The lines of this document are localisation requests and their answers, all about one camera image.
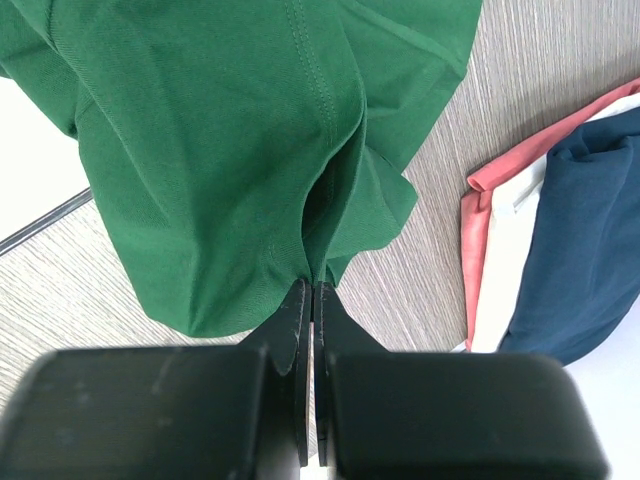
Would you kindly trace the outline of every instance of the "navy blue cloth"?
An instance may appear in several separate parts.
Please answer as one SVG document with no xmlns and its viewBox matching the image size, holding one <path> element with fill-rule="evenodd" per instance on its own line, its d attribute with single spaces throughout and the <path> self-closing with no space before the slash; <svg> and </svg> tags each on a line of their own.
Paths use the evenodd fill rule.
<svg viewBox="0 0 640 480">
<path fill-rule="evenodd" d="M 564 364 L 618 326 L 640 293 L 640 108 L 586 123 L 553 147 L 500 351 Z"/>
</svg>

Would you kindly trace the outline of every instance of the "coral fabric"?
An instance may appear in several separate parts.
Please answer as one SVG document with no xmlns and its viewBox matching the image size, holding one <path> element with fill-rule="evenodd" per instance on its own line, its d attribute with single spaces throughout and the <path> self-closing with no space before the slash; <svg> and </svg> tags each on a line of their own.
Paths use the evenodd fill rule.
<svg viewBox="0 0 640 480">
<path fill-rule="evenodd" d="M 590 117 L 616 100 L 640 92 L 640 78 L 598 98 L 588 106 L 516 145 L 467 178 L 472 190 L 461 201 L 461 258 L 467 310 L 467 348 L 475 331 L 476 309 L 487 247 L 493 190 L 520 173 Z"/>
</svg>

